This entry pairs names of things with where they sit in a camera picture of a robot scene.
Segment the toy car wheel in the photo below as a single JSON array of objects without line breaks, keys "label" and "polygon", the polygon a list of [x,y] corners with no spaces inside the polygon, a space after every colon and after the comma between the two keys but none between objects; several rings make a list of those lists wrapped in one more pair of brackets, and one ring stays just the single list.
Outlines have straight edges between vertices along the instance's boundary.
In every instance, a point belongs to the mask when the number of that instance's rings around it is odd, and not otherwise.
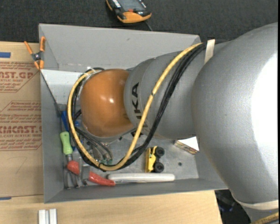
[{"label": "toy car wheel", "polygon": [[162,157],[165,154],[165,150],[162,147],[157,147],[154,151],[154,155],[157,157]]},{"label": "toy car wheel", "polygon": [[161,162],[155,162],[154,163],[154,171],[156,173],[161,173],[164,170],[164,165]]}]

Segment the orange device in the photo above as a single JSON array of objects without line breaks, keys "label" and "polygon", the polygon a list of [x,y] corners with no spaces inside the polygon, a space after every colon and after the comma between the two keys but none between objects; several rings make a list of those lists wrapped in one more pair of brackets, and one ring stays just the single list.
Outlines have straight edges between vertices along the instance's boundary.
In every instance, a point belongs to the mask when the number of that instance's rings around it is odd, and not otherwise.
[{"label": "orange device", "polygon": [[107,6],[124,24],[146,21],[151,17],[142,0],[106,0]]}]

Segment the gray box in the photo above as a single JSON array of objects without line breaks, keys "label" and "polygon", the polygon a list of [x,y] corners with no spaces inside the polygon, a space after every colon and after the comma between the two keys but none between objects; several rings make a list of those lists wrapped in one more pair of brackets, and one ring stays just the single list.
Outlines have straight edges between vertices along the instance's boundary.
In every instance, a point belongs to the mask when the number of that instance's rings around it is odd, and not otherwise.
[{"label": "gray box", "polygon": [[[186,34],[40,24],[39,37],[42,36],[47,40],[41,77],[45,203],[227,188],[203,150],[192,155],[175,147],[173,142],[153,139],[150,146],[159,145],[166,149],[162,157],[164,172],[174,173],[174,182],[125,183],[115,187],[93,184],[65,189],[65,158],[59,137],[62,131],[60,111],[65,110],[70,88],[81,72],[90,67],[128,69],[149,58],[184,50],[200,42],[200,38]],[[110,145],[117,160],[125,154],[131,139],[131,135],[127,134],[121,141]],[[131,166],[115,172],[144,171],[144,156]],[[94,168],[91,170],[102,176],[109,173]]]}]

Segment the black carpet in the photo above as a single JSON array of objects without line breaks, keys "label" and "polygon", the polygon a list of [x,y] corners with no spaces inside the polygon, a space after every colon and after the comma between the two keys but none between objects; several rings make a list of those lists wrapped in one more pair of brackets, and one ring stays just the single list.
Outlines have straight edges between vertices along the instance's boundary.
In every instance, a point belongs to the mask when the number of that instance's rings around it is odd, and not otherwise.
[{"label": "black carpet", "polygon": [[[155,31],[232,40],[247,31],[278,21],[278,0],[144,0],[153,13]],[[105,0],[0,0],[0,41],[38,41],[38,24],[122,28]],[[148,30],[145,23],[128,29]],[[236,205],[222,213],[223,223],[248,223]]]}]

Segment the orange clamp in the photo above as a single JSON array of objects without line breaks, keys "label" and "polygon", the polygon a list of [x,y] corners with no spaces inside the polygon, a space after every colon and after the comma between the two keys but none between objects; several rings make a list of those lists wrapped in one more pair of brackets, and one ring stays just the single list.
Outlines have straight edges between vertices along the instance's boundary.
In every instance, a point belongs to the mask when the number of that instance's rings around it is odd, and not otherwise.
[{"label": "orange clamp", "polygon": [[44,61],[41,59],[40,55],[42,52],[45,51],[45,42],[46,42],[46,38],[44,36],[41,37],[41,42],[40,42],[40,48],[39,48],[39,52],[38,53],[33,53],[31,47],[29,46],[28,42],[24,41],[24,44],[26,45],[26,48],[29,52],[29,54],[32,56],[33,60],[34,60],[34,65],[35,67],[39,70],[39,69],[43,69],[44,67]]}]

